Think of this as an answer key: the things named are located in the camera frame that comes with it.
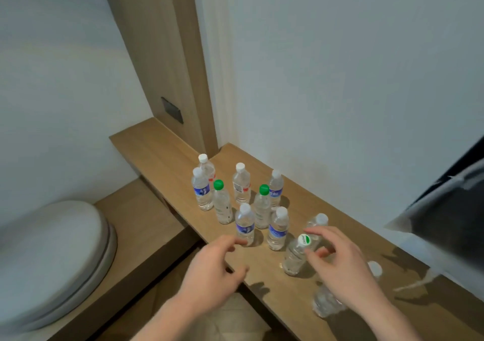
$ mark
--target hand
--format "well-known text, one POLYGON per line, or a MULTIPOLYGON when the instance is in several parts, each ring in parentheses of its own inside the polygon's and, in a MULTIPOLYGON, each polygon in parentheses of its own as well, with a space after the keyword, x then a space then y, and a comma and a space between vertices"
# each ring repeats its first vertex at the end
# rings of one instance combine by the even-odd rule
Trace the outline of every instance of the hand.
POLYGON ((196 316, 220 307, 244 281, 248 266, 240 266, 232 274, 225 270, 225 254, 233 252, 235 244, 247 245, 247 240, 222 235, 204 246, 190 263, 176 296, 189 304, 196 316))
POLYGON ((373 278, 360 248, 338 228, 316 226, 306 228, 305 232, 321 235, 334 246, 321 247, 316 252, 307 249, 306 258, 339 301, 360 314, 382 302, 388 303, 373 278), (335 250, 335 259, 332 263, 322 259, 335 250))

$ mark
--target green bottle cap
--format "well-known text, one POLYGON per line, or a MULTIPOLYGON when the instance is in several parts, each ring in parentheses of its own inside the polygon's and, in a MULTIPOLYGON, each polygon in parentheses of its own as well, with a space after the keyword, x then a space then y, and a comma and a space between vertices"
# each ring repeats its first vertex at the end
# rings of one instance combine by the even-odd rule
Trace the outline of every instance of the green bottle cap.
POLYGON ((216 181, 214 181, 214 188, 215 190, 224 189, 224 182, 222 182, 220 179, 217 179, 216 181))
POLYGON ((269 186, 267 184, 263 184, 259 188, 259 193, 263 196, 267 196, 269 194, 269 186))

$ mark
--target left hand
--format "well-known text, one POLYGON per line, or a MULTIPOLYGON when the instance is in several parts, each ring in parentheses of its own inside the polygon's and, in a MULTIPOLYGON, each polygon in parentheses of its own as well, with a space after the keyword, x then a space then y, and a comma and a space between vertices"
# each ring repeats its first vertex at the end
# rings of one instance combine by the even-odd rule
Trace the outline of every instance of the left hand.
POLYGON ((247 241, 222 235, 204 246, 190 263, 176 296, 195 316, 220 307, 244 281, 249 266, 242 265, 231 274, 225 270, 225 254, 233 252, 236 244, 247 245, 247 241))

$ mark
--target white wall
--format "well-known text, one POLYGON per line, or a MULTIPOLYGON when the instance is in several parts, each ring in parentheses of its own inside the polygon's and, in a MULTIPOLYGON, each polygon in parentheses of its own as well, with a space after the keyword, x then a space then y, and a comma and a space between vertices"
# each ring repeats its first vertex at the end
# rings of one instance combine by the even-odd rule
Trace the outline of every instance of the white wall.
POLYGON ((484 133, 484 0, 220 1, 197 0, 202 21, 218 13, 200 26, 206 62, 220 33, 231 44, 220 142, 430 263, 383 227, 484 133))
POLYGON ((0 0, 0 224, 135 179, 108 137, 149 117, 106 0, 0 0))

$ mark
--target wooden ledge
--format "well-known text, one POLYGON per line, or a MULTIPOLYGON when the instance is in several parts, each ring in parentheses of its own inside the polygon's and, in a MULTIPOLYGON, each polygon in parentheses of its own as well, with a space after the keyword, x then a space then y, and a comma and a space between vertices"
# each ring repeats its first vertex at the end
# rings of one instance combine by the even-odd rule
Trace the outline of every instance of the wooden ledge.
MULTIPOLYGON (((206 241, 221 234, 234 234, 235 224, 221 225, 215 211, 201 211, 190 185, 198 153, 158 120, 151 118, 111 137, 119 152, 150 181, 176 211, 206 241)), ((251 173, 252 190, 267 183, 271 168, 243 150, 227 144, 211 161, 218 179, 222 179, 233 199, 231 179, 235 164, 244 162, 251 173)), ((383 267, 380 284, 392 302, 408 316, 424 339, 484 339, 484 303, 450 280, 441 277, 425 287, 395 293, 393 289, 421 279, 427 266, 403 252, 378 234, 332 207, 290 179, 285 178, 283 205, 290 216, 289 233, 299 235, 307 220, 326 213, 330 224, 353 240, 369 260, 383 267)), ((266 307, 303 341, 374 339, 365 323, 347 311, 326 320, 312 311, 312 300, 319 285, 314 271, 307 266, 299 277, 287 276, 280 264, 283 252, 270 250, 265 242, 267 230, 256 231, 257 245, 228 253, 227 264, 236 268, 249 264, 246 285, 266 307)))
POLYGON ((86 340, 199 240, 141 179, 95 206, 118 235, 118 249, 106 277, 63 318, 39 330, 9 337, 9 341, 86 340))

